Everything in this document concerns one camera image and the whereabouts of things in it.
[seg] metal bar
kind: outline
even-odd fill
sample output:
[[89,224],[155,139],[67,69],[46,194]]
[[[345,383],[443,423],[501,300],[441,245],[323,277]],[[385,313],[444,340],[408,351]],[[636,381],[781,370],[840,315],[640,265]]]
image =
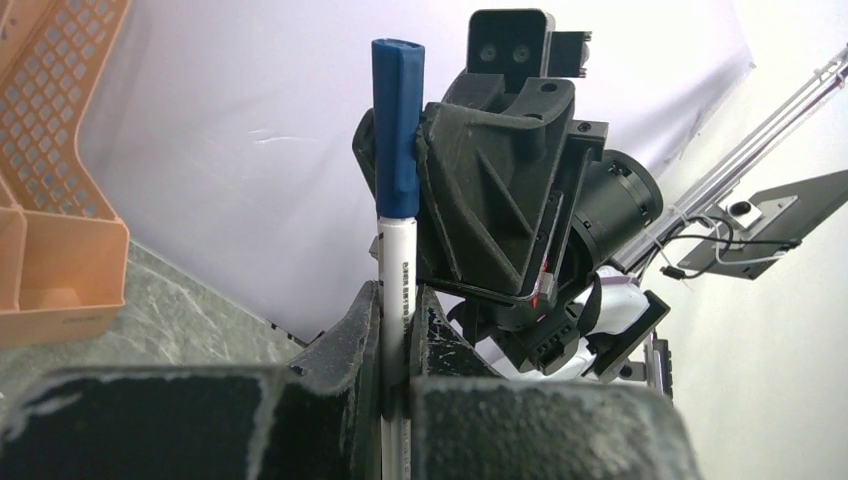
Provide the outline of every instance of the metal bar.
[[693,185],[674,204],[640,235],[616,254],[616,260],[628,271],[638,267],[641,259],[654,245],[651,238],[663,238],[679,220],[677,212],[688,216],[700,215],[727,195],[739,180],[784,138],[804,123],[845,85],[848,76],[848,47],[831,59],[823,68],[796,91],[786,102],[761,123],[751,134],[730,151],[701,181]]

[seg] peach plastic basket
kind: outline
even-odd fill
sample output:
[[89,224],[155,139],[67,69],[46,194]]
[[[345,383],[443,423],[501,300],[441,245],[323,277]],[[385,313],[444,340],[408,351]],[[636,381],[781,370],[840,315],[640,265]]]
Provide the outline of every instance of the peach plastic basket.
[[77,133],[129,0],[0,0],[0,348],[99,335],[129,231]]

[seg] gray marble surface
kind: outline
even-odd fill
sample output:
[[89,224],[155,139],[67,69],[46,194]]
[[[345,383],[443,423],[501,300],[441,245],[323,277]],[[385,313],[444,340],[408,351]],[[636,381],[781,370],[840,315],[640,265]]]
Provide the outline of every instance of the gray marble surface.
[[280,329],[130,245],[127,306],[100,337],[0,350],[0,419],[28,385],[61,367],[284,363],[301,347]]

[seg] pen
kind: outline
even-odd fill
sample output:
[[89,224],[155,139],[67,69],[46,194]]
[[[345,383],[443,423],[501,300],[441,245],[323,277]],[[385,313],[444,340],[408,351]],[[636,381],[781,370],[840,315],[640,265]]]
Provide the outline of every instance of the pen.
[[406,329],[415,312],[419,179],[415,135],[424,89],[424,47],[401,40],[371,43],[376,143],[378,257],[383,394],[383,478],[404,478],[400,388],[409,375]]

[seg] blue marker cap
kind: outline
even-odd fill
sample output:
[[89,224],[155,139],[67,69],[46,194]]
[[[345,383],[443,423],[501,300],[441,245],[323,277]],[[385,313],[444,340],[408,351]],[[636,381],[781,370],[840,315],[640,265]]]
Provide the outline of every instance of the blue marker cap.
[[376,136],[377,214],[418,215],[415,134],[424,97],[424,47],[402,40],[371,42]]

